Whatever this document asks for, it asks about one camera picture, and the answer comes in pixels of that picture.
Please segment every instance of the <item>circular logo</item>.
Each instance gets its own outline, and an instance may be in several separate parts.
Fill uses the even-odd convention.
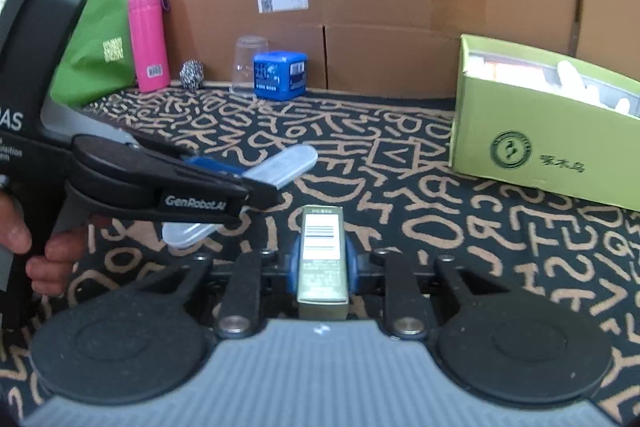
[[[531,142],[524,134],[507,131],[499,134],[491,144],[491,159],[503,169],[522,167],[531,156]]]

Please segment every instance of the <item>transparent cup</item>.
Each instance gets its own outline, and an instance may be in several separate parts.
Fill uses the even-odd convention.
[[[229,91],[240,96],[254,95],[254,57],[269,51],[264,37],[245,35],[236,42],[236,59]]]

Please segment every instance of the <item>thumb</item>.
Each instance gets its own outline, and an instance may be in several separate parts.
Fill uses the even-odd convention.
[[[31,248],[31,234],[14,201],[0,191],[0,245],[14,253],[27,253]]]

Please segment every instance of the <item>brown tape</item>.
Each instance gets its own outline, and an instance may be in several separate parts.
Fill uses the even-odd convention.
[[[486,0],[431,0],[431,29],[442,33],[482,35]]]

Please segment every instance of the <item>black circular disc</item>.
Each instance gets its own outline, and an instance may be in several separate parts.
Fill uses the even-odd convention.
[[[589,396],[609,370],[606,336],[544,298],[482,296],[442,329],[437,349],[453,374],[485,396],[548,406]]]
[[[51,317],[31,360],[53,394],[96,405],[135,403],[186,381],[206,342],[197,322],[167,295],[113,293]]]

